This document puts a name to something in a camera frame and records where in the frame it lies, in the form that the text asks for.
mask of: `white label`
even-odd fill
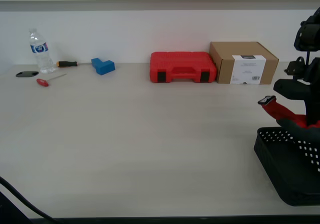
[[[266,59],[262,55],[233,55],[231,84],[260,84]]]

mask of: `blue block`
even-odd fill
[[[115,63],[111,60],[102,62],[99,58],[94,58],[91,59],[91,63],[92,66],[95,68],[96,73],[98,73],[99,75],[104,75],[116,69]]]

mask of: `water bottle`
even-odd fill
[[[49,49],[45,39],[37,32],[37,29],[31,28],[30,32],[30,46],[36,58],[36,63],[41,73],[52,73],[57,69],[57,66],[49,56]]]

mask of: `red toolbox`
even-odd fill
[[[192,79],[195,83],[212,83],[217,68],[204,51],[154,52],[150,59],[150,80],[170,83],[173,79]]]

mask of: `black basket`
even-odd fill
[[[320,205],[320,148],[282,127],[258,129],[254,151],[280,198],[291,206]]]

